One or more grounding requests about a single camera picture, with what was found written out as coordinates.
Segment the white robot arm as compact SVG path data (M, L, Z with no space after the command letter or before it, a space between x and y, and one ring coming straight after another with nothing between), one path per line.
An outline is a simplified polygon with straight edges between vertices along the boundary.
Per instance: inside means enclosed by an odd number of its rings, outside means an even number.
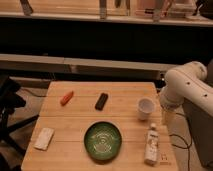
M169 124L174 117L174 110L188 99L208 114L213 114L213 87L204 80L207 68L198 61L169 69L164 75L166 85L159 93L162 107L162 123Z

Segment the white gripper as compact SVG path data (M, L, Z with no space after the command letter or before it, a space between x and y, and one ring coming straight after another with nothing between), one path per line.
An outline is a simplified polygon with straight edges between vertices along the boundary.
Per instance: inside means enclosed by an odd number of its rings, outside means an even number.
M168 125L173 120L175 112L167 109L178 108L182 104L182 97L168 87L163 87L159 93L159 101L164 108L162 109L162 124Z

